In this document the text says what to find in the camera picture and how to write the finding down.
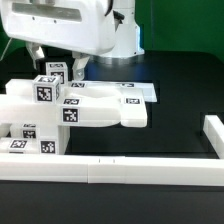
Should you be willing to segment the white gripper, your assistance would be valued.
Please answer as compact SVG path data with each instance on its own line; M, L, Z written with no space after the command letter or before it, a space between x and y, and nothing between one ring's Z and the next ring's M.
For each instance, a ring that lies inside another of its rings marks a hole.
M115 46L110 6L110 0L0 0L0 15L9 37L27 41L35 69L45 58L40 44L48 45L76 51L73 78L83 79L88 54L107 53Z

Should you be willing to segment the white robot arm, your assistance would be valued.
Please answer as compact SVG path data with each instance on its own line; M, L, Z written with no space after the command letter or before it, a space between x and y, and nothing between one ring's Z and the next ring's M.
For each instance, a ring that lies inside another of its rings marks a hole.
M43 45L71 51L75 80L91 58L122 65L144 54L135 0L0 0L0 20L33 60L44 57Z

